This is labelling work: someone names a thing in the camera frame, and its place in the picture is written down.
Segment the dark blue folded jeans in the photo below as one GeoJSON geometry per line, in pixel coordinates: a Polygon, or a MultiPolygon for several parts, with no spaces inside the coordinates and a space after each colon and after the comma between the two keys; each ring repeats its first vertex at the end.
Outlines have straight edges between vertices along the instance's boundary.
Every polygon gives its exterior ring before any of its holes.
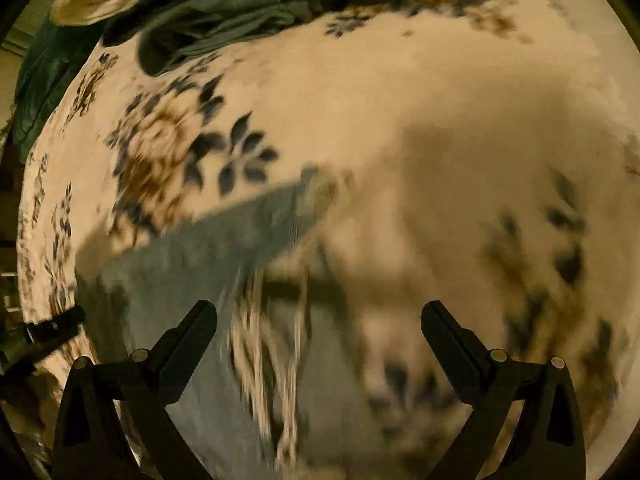
{"type": "Polygon", "coordinates": [[[272,36],[352,3],[394,1],[139,0],[107,21],[101,44],[116,47],[138,38],[142,70],[160,76],[229,44],[272,36]]]}

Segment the blue denim jeans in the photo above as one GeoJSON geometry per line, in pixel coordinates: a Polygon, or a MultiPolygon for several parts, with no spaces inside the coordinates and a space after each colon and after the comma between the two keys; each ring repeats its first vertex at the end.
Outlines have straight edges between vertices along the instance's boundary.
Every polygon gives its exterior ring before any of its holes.
{"type": "Polygon", "coordinates": [[[360,377],[362,340],[326,236],[346,174],[290,183],[82,266],[104,396],[159,479],[398,475],[360,377]]]}

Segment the dark green folded quilt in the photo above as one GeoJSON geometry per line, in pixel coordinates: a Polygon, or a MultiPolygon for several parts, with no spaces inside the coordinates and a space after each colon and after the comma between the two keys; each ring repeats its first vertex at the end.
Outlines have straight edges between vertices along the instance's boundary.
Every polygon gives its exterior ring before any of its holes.
{"type": "Polygon", "coordinates": [[[22,164],[103,31],[103,22],[58,26],[46,18],[36,33],[18,73],[10,128],[22,164]]]}

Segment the floral bed blanket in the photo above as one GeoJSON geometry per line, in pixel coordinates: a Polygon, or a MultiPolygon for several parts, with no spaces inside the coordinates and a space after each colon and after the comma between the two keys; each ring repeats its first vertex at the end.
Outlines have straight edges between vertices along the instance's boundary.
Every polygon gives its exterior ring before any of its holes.
{"type": "Polygon", "coordinates": [[[40,367],[48,419],[73,362],[99,364],[82,266],[320,169],[352,193],[326,255],[390,479],[428,474],[469,415],[422,336],[431,300],[513,359],[561,358],[586,475],[613,466],[639,420],[639,55],[603,0],[352,3],[160,76],[138,38],[101,38],[18,210],[26,318],[86,312],[40,367]]]}

